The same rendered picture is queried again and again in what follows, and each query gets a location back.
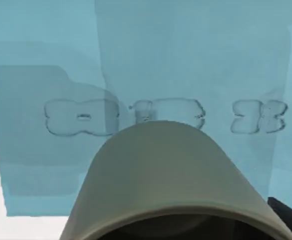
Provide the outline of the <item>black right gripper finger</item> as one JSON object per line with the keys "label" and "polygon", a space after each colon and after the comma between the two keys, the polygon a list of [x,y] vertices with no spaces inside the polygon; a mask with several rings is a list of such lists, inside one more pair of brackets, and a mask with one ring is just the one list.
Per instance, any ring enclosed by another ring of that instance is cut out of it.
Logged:
{"label": "black right gripper finger", "polygon": [[269,197],[267,203],[292,232],[292,208],[274,197]]}

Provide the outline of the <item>light blue rack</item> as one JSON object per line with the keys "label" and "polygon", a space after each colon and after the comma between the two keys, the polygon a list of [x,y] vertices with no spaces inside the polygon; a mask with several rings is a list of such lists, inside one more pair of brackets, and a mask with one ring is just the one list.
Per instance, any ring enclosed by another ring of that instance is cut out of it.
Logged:
{"label": "light blue rack", "polygon": [[7,216],[68,216],[102,144],[156,120],[292,207],[292,0],[0,0]]}

